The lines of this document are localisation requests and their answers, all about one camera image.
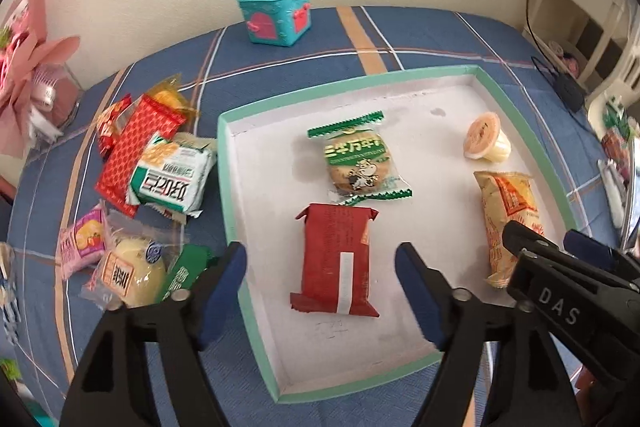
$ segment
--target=plastic wrapper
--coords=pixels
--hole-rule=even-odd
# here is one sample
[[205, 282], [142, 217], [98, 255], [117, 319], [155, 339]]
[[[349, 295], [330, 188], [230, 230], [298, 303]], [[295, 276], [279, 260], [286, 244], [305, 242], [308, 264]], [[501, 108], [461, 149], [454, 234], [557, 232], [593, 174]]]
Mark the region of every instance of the plastic wrapper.
[[98, 194], [127, 216], [134, 216], [138, 206], [127, 204], [126, 194], [146, 144], [156, 132], [172, 138], [185, 121], [183, 115], [144, 94], [102, 169], [95, 185]]
[[175, 261], [171, 272], [156, 297], [156, 302], [166, 299], [172, 292], [190, 289], [199, 275], [211, 266], [218, 264], [218, 258], [207, 247], [184, 245], [180, 257]]
[[47, 40], [45, 0], [15, 0], [0, 23], [0, 154], [23, 158], [40, 146], [30, 122], [39, 108], [52, 126], [73, 118], [79, 89], [58, 70], [80, 46], [80, 37]]
[[119, 102], [110, 105], [110, 107], [105, 109], [98, 117], [95, 124], [95, 132], [98, 135], [98, 152], [102, 158], [107, 158], [118, 139], [119, 133], [117, 133], [114, 127], [116, 118], [130, 105], [131, 95], [127, 94]]
[[312, 203], [305, 217], [302, 291], [290, 294], [300, 312], [380, 317], [369, 303], [369, 220], [378, 211], [364, 206]]
[[602, 137], [602, 146], [607, 157], [612, 159], [617, 167], [618, 172], [625, 179], [625, 182], [629, 181], [629, 145], [622, 137], [622, 133], [617, 127], [607, 129], [607, 133]]
[[62, 279], [98, 263], [106, 251], [104, 227], [106, 213], [98, 203], [87, 214], [58, 235], [56, 258], [62, 260]]
[[362, 200], [395, 200], [412, 195], [411, 187], [398, 175], [391, 153], [375, 124], [384, 120], [382, 111], [373, 112], [307, 131], [309, 138], [324, 139], [324, 158], [338, 204]]
[[192, 140], [164, 139], [154, 133], [129, 182], [127, 203], [153, 203], [185, 216], [198, 217], [216, 154], [209, 148], [186, 145]]
[[[168, 78], [158, 82], [154, 87], [149, 89], [145, 94], [156, 102], [160, 102], [174, 111], [179, 112], [188, 121], [198, 114], [197, 110], [191, 107], [190, 102], [178, 91], [182, 76], [174, 74]], [[121, 133], [127, 126], [133, 113], [136, 111], [142, 97], [135, 100], [130, 107], [127, 107], [115, 120], [114, 129], [116, 133]]]
[[[206, 148], [212, 153], [214, 164], [218, 160], [218, 141], [215, 138], [193, 136], [193, 134], [188, 132], [177, 132], [174, 136], [174, 141], [186, 147], [196, 149]], [[162, 214], [164, 217], [167, 217], [168, 219], [172, 219], [173, 221], [182, 225], [187, 224], [187, 215], [179, 212], [178, 210], [166, 208], [159, 203], [147, 203], [146, 205], [156, 210], [157, 212], [160, 212], [160, 214]]]
[[180, 253], [171, 230], [159, 230], [117, 211], [109, 213], [107, 254], [81, 296], [104, 308], [118, 297], [128, 307], [153, 304]]
[[489, 243], [492, 274], [487, 282], [505, 288], [518, 262], [502, 244], [502, 230], [509, 221], [522, 223], [544, 235], [538, 206], [533, 197], [528, 174], [520, 172], [474, 172], [482, 194], [484, 225]]

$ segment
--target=white furniture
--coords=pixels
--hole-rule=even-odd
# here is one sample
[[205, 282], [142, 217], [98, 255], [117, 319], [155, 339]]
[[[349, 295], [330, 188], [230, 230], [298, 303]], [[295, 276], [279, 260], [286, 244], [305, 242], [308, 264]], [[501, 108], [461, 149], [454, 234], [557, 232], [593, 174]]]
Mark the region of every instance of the white furniture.
[[640, 18], [637, 16], [616, 67], [586, 100], [587, 118], [600, 139], [606, 133], [602, 113], [612, 96], [620, 97], [624, 107], [640, 99]]
[[[588, 118], [599, 138], [602, 138], [604, 124], [602, 111], [606, 100], [620, 96], [623, 105], [628, 107], [640, 99], [640, 20], [636, 0], [571, 0], [602, 28], [602, 36], [590, 58], [585, 58], [574, 43], [556, 39], [535, 26], [543, 0], [533, 0], [530, 6], [529, 20], [536, 41], [546, 57], [560, 71], [569, 73], [565, 64], [548, 47], [551, 40], [557, 41], [565, 51], [576, 57], [580, 65], [580, 75], [576, 79], [582, 87], [591, 87], [593, 92], [586, 100]], [[528, 28], [523, 35], [532, 40]], [[604, 54], [609, 41], [615, 41], [623, 50], [622, 55], [611, 74], [602, 79], [596, 72], [596, 66]]]

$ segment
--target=green snack package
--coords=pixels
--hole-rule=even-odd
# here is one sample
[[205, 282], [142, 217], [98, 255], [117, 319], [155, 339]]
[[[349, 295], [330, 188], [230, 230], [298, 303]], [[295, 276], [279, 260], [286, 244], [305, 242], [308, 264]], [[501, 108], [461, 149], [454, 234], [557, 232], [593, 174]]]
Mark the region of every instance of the green snack package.
[[207, 145], [198, 148], [191, 142], [167, 140], [156, 132], [133, 171], [127, 203], [149, 204], [162, 212], [159, 206], [169, 211], [162, 213], [177, 221], [180, 216], [198, 217], [205, 183], [215, 161], [216, 154]]
[[411, 187], [398, 175], [385, 141], [373, 130], [384, 118], [382, 111], [376, 111], [306, 132], [309, 138], [324, 139], [335, 203], [411, 197]]
[[174, 266], [167, 274], [164, 284], [158, 292], [156, 303], [163, 301], [176, 290], [190, 289], [204, 270], [217, 263], [218, 258], [209, 248], [184, 245], [182, 253], [175, 260]]

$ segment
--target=red wrapper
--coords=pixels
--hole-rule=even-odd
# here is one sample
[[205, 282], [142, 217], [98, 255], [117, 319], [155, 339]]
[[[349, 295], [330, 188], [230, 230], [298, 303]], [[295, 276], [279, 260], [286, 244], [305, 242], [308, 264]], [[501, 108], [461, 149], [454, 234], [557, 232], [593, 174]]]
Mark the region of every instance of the red wrapper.
[[607, 134], [602, 137], [602, 146], [607, 154], [618, 167], [618, 172], [622, 175], [626, 182], [629, 181], [630, 156], [629, 145], [620, 134], [617, 127], [612, 127]]
[[113, 122], [121, 112], [131, 105], [131, 102], [131, 95], [127, 94], [119, 102], [110, 105], [98, 117], [95, 132], [98, 134], [98, 152], [102, 158], [107, 158], [118, 138]]
[[369, 219], [364, 206], [311, 203], [305, 216], [302, 293], [290, 294], [300, 312], [380, 317], [369, 304]]
[[186, 118], [146, 94], [130, 118], [95, 184], [95, 190], [123, 214], [133, 217], [138, 206], [127, 204], [129, 180], [145, 145], [156, 131], [171, 139]]

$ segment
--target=yellow snack package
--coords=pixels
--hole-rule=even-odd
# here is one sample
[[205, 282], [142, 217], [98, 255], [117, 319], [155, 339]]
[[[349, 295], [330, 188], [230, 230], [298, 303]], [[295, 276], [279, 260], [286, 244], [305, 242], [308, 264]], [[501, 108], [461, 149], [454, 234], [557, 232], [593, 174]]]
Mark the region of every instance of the yellow snack package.
[[171, 107], [173, 110], [176, 110], [189, 120], [198, 112], [196, 109], [191, 107], [189, 101], [178, 91], [181, 79], [182, 76], [180, 74], [174, 74], [173, 76], [158, 82], [146, 93], [152, 99], [156, 100], [156, 102], [160, 102]]
[[[187, 119], [188, 122], [198, 114], [198, 110], [191, 107], [191, 103], [178, 91], [180, 89], [181, 80], [182, 75], [180, 73], [173, 74], [172, 76], [158, 82], [154, 87], [149, 89], [146, 94], [156, 100], [156, 102], [160, 102], [161, 104], [171, 107], [173, 110], [179, 112]], [[131, 115], [138, 108], [138, 104], [141, 99], [142, 97], [134, 100], [134, 102], [121, 112], [113, 122], [113, 134], [115, 137], [122, 134], [122, 131], [131, 118]]]
[[502, 245], [502, 230], [516, 220], [544, 235], [538, 206], [533, 197], [528, 174], [520, 172], [474, 172], [482, 194], [484, 225], [489, 243], [492, 274], [487, 282], [495, 288], [505, 288], [516, 266], [517, 258]]
[[106, 253], [80, 296], [100, 308], [113, 298], [129, 308], [153, 304], [178, 258], [180, 241], [171, 230], [155, 229], [116, 210], [104, 228]]

